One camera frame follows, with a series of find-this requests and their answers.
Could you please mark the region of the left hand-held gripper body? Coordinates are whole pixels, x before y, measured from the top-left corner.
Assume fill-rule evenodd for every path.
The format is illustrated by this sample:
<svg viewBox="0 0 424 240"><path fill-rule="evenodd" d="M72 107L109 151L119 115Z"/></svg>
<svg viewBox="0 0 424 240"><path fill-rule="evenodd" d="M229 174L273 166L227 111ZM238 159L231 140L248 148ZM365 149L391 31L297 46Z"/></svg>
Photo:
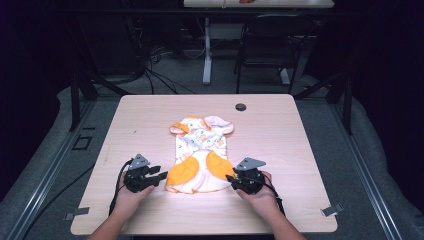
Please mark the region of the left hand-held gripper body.
<svg viewBox="0 0 424 240"><path fill-rule="evenodd" d="M158 186L159 182L151 181L150 177L158 175L158 173L147 174L150 162L141 154L137 154L129 164L127 173L124 177L124 184L131 192L141 192L148 186Z"/></svg>

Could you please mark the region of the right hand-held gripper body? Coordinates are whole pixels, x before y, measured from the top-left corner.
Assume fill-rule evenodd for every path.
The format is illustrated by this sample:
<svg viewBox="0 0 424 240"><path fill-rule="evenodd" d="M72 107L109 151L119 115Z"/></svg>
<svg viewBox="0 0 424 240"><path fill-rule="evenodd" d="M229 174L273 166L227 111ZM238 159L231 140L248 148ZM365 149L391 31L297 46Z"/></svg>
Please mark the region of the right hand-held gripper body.
<svg viewBox="0 0 424 240"><path fill-rule="evenodd" d="M265 184L265 177L259 167L265 166L264 161L244 158L235 168L240 170L240 190L252 195L258 193Z"/></svg>

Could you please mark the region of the orange and white baby garment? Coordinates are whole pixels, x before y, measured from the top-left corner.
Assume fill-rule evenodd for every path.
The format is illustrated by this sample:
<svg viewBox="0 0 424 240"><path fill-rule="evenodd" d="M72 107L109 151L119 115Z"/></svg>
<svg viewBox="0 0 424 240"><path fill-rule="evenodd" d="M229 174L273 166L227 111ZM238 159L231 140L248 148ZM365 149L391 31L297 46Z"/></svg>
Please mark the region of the orange and white baby garment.
<svg viewBox="0 0 424 240"><path fill-rule="evenodd" d="M170 127L175 135L175 163L168 171L169 192L196 194L221 191L234 177L227 154L227 134L234 125L218 116L187 116Z"/></svg>

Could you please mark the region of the person's right hand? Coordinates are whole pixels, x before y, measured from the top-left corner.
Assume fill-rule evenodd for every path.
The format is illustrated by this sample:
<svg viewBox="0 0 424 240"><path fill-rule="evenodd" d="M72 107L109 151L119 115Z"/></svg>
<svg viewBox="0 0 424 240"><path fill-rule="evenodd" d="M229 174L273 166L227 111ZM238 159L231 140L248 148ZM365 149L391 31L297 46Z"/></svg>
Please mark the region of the person's right hand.
<svg viewBox="0 0 424 240"><path fill-rule="evenodd" d="M282 215L279 203L277 200L278 195L275 193L272 185L272 176L266 171L262 171L265 177L265 185L256 193L249 195L242 190L237 190L236 193L262 218L273 217L274 215Z"/></svg>

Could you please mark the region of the person's left hand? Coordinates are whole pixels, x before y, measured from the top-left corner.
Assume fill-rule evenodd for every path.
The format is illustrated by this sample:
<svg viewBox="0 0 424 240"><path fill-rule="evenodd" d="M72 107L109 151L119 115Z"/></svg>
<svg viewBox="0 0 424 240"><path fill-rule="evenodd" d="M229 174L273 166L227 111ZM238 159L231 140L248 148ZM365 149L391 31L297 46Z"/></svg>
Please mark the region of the person's left hand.
<svg viewBox="0 0 424 240"><path fill-rule="evenodd" d="M148 186L141 192L131 192L124 184L124 175L121 176L118 194L115 199L115 206L112 210L112 216L118 216L123 219L129 219L139 208L141 202L155 189L153 185Z"/></svg>

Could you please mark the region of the grey tape strip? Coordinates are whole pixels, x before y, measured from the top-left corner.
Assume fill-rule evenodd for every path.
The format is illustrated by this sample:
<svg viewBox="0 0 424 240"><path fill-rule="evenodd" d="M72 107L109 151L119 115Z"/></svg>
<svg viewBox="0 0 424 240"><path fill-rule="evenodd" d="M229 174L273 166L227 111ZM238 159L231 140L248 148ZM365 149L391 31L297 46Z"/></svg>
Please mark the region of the grey tape strip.
<svg viewBox="0 0 424 240"><path fill-rule="evenodd" d="M329 217L329 216L337 215L339 212L343 210L344 210L344 207L340 203L338 203L336 205L331 205L327 208L322 209L321 213L323 216Z"/></svg>
<svg viewBox="0 0 424 240"><path fill-rule="evenodd" d="M88 213L89 213L89 208L88 208L88 207L85 207L85 208L78 208L78 209L76 209L76 210L75 210L75 211L73 211L73 212L66 213L66 214L64 215L63 220L64 220L64 221L71 221L71 220L73 220L76 216L86 215L86 214L88 214Z"/></svg>

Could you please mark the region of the black metal stand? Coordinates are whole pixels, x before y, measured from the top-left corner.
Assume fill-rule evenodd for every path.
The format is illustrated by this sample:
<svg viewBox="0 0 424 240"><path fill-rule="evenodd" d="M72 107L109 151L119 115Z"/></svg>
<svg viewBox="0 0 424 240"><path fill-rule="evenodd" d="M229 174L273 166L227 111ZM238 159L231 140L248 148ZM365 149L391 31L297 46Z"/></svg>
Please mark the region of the black metal stand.
<svg viewBox="0 0 424 240"><path fill-rule="evenodd" d="M336 73L324 81L320 81L306 90L294 95L296 100L303 99L319 89L329 86L329 91L325 97L328 104L338 104L343 99L342 126L345 131L352 135L351 115L353 102L353 79L348 73Z"/></svg>
<svg viewBox="0 0 424 240"><path fill-rule="evenodd" d="M94 86L95 83L106 87L107 89L120 96L129 95L128 91L125 91L120 87L114 85L113 83L107 81L94 70L77 68L73 73L70 85L72 111L70 132L74 131L77 128L82 119L80 109L80 93L82 93L84 98L88 101L96 101L99 97L99 93L97 92Z"/></svg>

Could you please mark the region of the white desk leg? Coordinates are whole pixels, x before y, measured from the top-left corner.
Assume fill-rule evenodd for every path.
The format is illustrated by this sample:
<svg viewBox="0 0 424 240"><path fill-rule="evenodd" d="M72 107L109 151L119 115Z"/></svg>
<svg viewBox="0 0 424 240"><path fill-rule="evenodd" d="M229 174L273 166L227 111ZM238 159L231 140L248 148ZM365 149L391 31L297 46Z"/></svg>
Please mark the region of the white desk leg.
<svg viewBox="0 0 424 240"><path fill-rule="evenodd" d="M212 58L211 58L211 40L210 40L210 22L209 19L205 19L205 59L203 69L203 84L209 85L211 83L211 71L212 71Z"/></svg>

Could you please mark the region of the black chair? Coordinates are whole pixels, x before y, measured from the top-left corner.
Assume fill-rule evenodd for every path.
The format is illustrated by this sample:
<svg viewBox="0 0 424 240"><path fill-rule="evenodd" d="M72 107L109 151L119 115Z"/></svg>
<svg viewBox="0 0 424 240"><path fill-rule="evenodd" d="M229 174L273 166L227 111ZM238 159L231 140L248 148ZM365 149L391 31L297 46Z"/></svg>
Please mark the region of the black chair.
<svg viewBox="0 0 424 240"><path fill-rule="evenodd" d="M273 68L279 72L291 69L291 93L304 42L313 28L313 21L300 14L261 14L247 20L241 29L234 67L236 92L240 92L241 70L246 67Z"/></svg>

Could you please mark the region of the aluminium floor rail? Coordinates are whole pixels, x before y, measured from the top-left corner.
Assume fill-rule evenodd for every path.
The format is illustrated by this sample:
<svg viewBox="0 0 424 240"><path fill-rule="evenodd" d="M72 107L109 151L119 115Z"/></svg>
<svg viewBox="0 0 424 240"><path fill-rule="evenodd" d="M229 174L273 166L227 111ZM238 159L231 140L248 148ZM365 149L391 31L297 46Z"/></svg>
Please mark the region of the aluminium floor rail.
<svg viewBox="0 0 424 240"><path fill-rule="evenodd" d="M353 165L356 168L358 177L364 187L367 197L377 216L379 223L386 235L387 240L404 240L399 228L397 227L388 207L383 199L374 178L365 162L355 137L347 132L342 120L342 112L338 105L329 105L329 109L336 119L337 125L347 142L350 152L353 156Z"/></svg>
<svg viewBox="0 0 424 240"><path fill-rule="evenodd" d="M82 104L82 119L70 132L68 109L0 203L0 240L75 240L64 215L79 203L94 167L101 128L94 120L97 104Z"/></svg>

